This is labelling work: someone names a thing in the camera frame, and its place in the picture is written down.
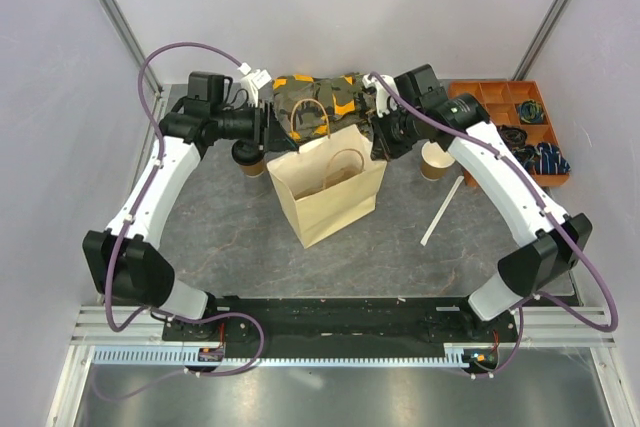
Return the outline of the black plastic cup lid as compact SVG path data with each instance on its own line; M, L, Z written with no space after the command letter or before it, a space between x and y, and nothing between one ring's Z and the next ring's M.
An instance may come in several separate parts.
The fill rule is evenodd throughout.
M260 146L249 140L237 140L231 148L233 160L242 167L256 165L264 160Z

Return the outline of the brown paper coffee cup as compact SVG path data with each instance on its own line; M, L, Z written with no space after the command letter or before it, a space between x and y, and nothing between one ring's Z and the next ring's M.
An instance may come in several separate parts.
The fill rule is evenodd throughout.
M266 170L266 162L263 158L252 163L242 163L239 165L243 174L248 178L256 178Z

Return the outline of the brown paper bag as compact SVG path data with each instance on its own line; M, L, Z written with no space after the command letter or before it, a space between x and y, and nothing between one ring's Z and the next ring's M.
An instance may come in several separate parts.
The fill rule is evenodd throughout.
M373 212L387 167L371 158L373 144L359 129L337 132L319 107L326 135L266 163L281 209L309 248Z

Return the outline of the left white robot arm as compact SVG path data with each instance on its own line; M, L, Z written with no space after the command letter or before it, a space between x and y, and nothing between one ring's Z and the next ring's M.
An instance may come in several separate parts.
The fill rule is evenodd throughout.
M186 96L159 123L162 138L155 142L142 178L108 226L88 232L82 243L100 294L184 317L185 329L198 340L211 339L219 329L218 314L207 308L211 297L178 280L158 251L178 194L218 140L232 141L232 158L249 177L264 171L265 153L296 148L272 103L259 99L260 89L271 80L268 72L248 66L241 71L239 86L247 101L237 109L224 99L231 78L190 74Z

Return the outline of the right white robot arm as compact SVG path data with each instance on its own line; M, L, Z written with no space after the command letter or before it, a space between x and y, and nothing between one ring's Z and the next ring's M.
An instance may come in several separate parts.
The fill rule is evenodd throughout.
M448 96L430 65L396 77L369 73L362 82L376 98L373 159L397 159L422 140L437 145L473 177L518 246L499 260L497 273L467 297L468 309L458 315L460 333L481 340L493 330L494 318L576 266L592 224L550 199L476 96Z

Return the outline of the camouflage folded cloth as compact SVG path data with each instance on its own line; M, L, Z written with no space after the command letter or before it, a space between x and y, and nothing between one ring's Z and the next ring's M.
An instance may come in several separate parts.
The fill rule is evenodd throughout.
M365 90L362 79L360 73L277 77L272 81L276 117L299 145L351 125L370 124L375 96Z

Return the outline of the white paper straw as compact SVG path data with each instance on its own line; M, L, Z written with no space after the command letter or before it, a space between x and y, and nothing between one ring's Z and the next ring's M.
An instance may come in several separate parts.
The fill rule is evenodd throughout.
M444 198L442 204L440 205L438 211L436 212L433 220L431 221L431 223L429 224L428 228L426 229L424 235L422 236L421 240L420 240L420 245L421 246L426 246L427 243L429 242L429 239L431 238L431 236L433 235L434 231L436 230L436 227L438 226L439 222L441 221L444 213L446 212L447 208L449 207L453 197L455 196L457 190L459 189L460 185L462 184L464 180L463 176L458 176L452 187L450 188L449 192L447 193L446 197Z

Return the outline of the dark mixed bands bundle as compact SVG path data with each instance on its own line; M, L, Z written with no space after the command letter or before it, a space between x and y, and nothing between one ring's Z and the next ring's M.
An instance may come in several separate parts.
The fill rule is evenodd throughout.
M538 156L537 150L534 146L524 145L515 148L512 153L528 173L531 173L534 170L534 165L537 162Z

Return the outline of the orange compartment tray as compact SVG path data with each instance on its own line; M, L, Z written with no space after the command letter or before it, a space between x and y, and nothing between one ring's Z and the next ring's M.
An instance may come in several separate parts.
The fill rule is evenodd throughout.
M463 93L473 95L480 101L497 127L508 125L525 130L528 135L526 145L536 147L540 142L549 142L559 147L549 113L537 84L533 81L454 81L450 84L448 93L451 97ZM516 106L528 99L534 99L542 104L545 111L543 124L529 125L520 122ZM538 175L534 170L530 174L542 187L559 187L569 179L569 174Z

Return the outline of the blue green rubber bands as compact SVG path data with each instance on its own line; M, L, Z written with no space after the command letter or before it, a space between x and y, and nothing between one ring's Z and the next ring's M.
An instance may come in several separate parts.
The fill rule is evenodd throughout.
M543 124L545 111L542 104L534 99L528 99L516 106L516 111L522 124Z

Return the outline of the blue striped bands bundle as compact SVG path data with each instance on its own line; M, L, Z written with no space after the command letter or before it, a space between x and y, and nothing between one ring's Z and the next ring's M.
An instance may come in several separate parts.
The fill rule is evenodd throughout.
M533 170L538 175L566 175L571 165L562 155L559 147L553 143L540 142L535 147L536 155Z

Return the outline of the left aluminium frame post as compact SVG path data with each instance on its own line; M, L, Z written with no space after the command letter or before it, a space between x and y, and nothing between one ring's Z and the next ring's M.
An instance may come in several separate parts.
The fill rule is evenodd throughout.
M117 0L98 0L98 2L132 60L140 68L146 56Z

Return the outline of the aluminium frame post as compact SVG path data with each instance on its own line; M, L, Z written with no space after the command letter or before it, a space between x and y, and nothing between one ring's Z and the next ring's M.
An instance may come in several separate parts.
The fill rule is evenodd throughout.
M518 63L512 81L522 81L531 71L571 0L553 0Z
M117 0L98 0L98 2L132 60L140 68L146 56Z

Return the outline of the right aluminium frame post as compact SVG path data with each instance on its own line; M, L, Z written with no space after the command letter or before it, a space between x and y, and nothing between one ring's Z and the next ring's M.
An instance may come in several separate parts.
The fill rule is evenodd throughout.
M553 0L518 63L512 81L522 81L531 71L571 0Z

